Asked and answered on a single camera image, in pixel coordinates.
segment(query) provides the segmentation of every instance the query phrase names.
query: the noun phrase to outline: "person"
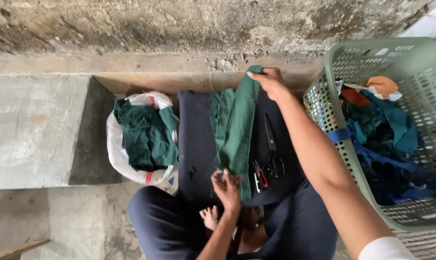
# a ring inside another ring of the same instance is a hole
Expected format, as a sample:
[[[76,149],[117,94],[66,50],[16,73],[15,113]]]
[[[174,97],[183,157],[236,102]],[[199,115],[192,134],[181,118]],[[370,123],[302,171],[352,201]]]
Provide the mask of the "person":
[[[279,69],[248,75],[279,106],[307,180],[282,201],[265,205],[262,218],[259,208],[241,208],[241,178],[227,169],[212,175],[223,212],[213,207],[198,214],[156,187],[143,187],[128,215],[147,259],[327,260],[337,234],[353,260],[415,259],[362,195],[333,142],[284,86]]]

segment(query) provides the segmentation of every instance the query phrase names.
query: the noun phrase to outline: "orange fabric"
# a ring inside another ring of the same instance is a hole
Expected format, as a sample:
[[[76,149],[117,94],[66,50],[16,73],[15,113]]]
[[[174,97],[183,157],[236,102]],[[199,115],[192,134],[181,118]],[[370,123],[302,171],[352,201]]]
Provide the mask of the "orange fabric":
[[[391,93],[395,92],[399,88],[394,81],[383,76],[370,78],[366,86],[373,86],[375,90],[384,98],[389,97]]]
[[[356,91],[356,89],[342,89],[342,96],[344,96],[348,101],[355,105],[370,105],[372,102],[364,97],[361,93]]]

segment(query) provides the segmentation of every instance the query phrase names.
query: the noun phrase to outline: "striped mat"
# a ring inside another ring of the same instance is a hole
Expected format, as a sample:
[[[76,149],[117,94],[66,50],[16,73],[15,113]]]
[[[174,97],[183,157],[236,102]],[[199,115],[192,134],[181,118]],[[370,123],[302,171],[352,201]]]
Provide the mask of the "striped mat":
[[[420,260],[436,260],[436,230],[417,233],[393,230],[397,238]]]

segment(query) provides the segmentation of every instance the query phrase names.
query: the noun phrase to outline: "white sleeve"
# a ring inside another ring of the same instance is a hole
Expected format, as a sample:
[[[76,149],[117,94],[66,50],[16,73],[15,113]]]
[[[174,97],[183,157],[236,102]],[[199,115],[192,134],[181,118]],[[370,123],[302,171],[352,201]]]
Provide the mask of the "white sleeve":
[[[367,244],[359,260],[417,260],[394,236],[381,237]]]

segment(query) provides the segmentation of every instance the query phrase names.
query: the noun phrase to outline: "scissor blade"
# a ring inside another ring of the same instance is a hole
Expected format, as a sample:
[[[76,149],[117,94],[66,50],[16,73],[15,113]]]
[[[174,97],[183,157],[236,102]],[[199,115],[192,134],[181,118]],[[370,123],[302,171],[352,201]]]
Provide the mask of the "scissor blade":
[[[276,150],[276,143],[274,142],[273,132],[271,131],[271,126],[269,124],[269,116],[265,113],[265,126],[266,126],[266,134],[268,136],[269,148],[272,150]]]

